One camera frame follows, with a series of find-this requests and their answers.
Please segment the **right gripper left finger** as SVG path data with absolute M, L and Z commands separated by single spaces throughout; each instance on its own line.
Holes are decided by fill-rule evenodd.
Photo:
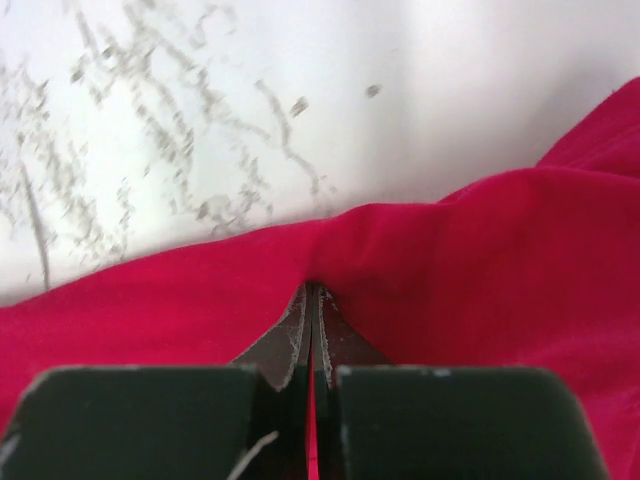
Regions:
M 5 479 L 304 479 L 311 289 L 226 366 L 60 367 L 25 390 Z

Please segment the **red t shirt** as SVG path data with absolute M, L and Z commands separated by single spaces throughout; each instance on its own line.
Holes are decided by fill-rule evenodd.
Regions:
M 42 370 L 224 363 L 306 280 L 401 364 L 552 370 L 639 475 L 639 84 L 534 167 L 130 261 L 1 311 L 1 417 Z

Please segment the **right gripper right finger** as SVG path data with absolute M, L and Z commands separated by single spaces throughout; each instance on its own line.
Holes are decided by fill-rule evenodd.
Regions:
M 310 289 L 322 479 L 605 479 L 576 396 L 550 371 L 394 365 Z

